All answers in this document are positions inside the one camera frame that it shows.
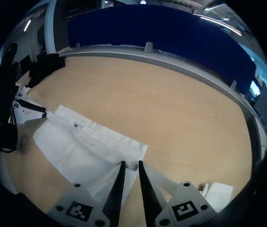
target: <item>blue partition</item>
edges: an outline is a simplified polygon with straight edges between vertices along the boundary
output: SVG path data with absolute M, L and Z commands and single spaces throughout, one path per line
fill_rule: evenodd
M 68 23 L 71 47 L 112 44 L 145 46 L 197 62 L 248 92 L 255 64 L 218 25 L 163 6 L 127 5 L 82 14 Z

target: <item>wooden table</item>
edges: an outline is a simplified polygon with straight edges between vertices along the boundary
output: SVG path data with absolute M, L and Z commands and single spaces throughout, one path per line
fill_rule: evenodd
M 251 146 L 241 109 L 181 73 L 126 59 L 69 57 L 65 68 L 30 95 L 50 111 L 61 104 L 148 144 L 144 162 L 175 182 L 226 183 L 235 196 L 250 178 Z M 41 121 L 25 124 L 22 148 L 6 159 L 17 191 L 48 212 L 70 183 L 32 139 Z M 119 226 L 145 226 L 139 178 L 121 208 Z

